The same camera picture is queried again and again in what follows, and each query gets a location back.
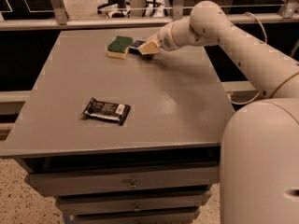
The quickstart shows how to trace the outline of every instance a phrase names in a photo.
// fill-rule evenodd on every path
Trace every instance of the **table top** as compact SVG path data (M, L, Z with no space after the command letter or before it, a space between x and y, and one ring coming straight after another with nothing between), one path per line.
M145 40L158 29L61 32L0 157L218 146L234 110L204 48L107 57L117 35ZM84 119L92 97L130 105L124 125Z

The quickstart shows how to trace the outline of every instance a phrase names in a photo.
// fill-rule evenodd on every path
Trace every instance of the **sponge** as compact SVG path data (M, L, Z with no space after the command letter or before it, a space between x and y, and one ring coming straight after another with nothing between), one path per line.
M133 39L128 36L117 36L107 47L108 57L126 59Z

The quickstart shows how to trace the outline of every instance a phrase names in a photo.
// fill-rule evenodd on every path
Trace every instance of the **yellow sponge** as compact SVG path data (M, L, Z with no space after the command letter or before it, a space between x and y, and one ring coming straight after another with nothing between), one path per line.
M126 59L133 39L128 36L117 36L107 47L108 57Z

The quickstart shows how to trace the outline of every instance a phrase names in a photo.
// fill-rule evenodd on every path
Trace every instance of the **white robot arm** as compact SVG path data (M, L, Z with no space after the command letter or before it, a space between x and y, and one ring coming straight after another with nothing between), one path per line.
M236 112L224 131L221 224L299 223L299 62L234 26L208 1L154 37L169 51L216 42L267 98Z

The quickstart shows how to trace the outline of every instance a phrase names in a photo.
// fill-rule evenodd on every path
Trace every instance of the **floor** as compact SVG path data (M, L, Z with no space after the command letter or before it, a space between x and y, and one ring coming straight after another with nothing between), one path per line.
M71 20L98 19L100 15L96 8L105 2L106 0L64 0L64 5ZM157 12L156 15L163 16L163 12ZM0 223L64 224L64 216L55 207L54 199L41 197L24 182L25 176L26 173L15 161L0 159ZM201 207L201 214L193 224L220 223L219 184L212 186L211 192L211 198Z

